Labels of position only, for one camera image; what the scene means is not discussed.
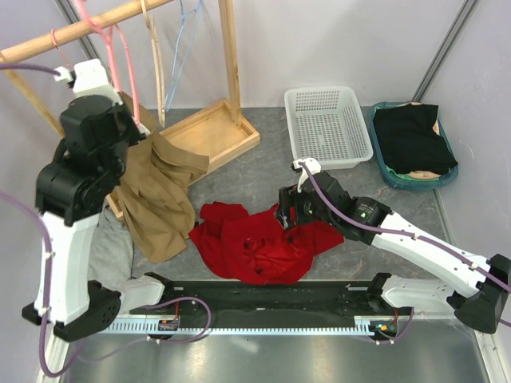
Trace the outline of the tan skirt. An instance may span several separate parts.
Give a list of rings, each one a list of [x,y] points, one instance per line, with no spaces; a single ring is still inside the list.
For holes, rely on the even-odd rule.
[[[208,172],[209,157],[171,144],[158,132],[158,119],[139,110],[150,133],[128,149],[116,193],[136,247],[148,261],[162,263],[187,247],[196,221],[188,187]]]

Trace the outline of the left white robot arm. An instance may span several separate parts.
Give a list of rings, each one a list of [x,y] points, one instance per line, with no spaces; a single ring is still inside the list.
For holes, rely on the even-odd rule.
[[[123,104],[102,95],[75,98],[60,120],[65,135],[36,182],[35,205],[48,231],[42,276],[36,300],[22,316],[40,326],[51,322],[55,336],[75,342],[139,307],[166,314],[176,296],[151,276],[113,287],[88,278],[105,197],[121,182],[129,147],[144,136]]]

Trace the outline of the pink wire hanger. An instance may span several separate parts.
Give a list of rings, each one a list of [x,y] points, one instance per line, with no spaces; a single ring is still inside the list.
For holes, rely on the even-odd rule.
[[[58,43],[55,33],[56,33],[55,29],[52,29],[50,31],[50,36],[51,36],[51,40],[53,43],[53,47],[57,50],[58,54],[61,56],[62,60],[65,62],[65,66],[69,70],[71,70],[73,68],[73,66],[72,66],[71,62],[69,61],[68,57],[61,51],[60,45]]]

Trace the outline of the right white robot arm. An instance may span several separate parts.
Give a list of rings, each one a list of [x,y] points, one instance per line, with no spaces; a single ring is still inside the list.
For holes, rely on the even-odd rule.
[[[452,314],[484,334],[495,334],[503,322],[510,293],[509,258],[459,249],[375,199],[350,196],[327,172],[303,173],[298,184],[280,188],[275,218],[285,229],[325,223],[346,239],[398,255],[432,274],[431,279],[377,274],[365,296],[375,314],[391,307]]]

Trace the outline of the red garment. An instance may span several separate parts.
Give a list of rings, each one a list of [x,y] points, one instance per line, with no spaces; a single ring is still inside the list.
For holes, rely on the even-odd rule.
[[[208,203],[189,237],[213,274],[252,285],[298,282],[316,256],[344,243],[322,222],[285,230],[275,212],[272,206],[251,215],[240,204]]]

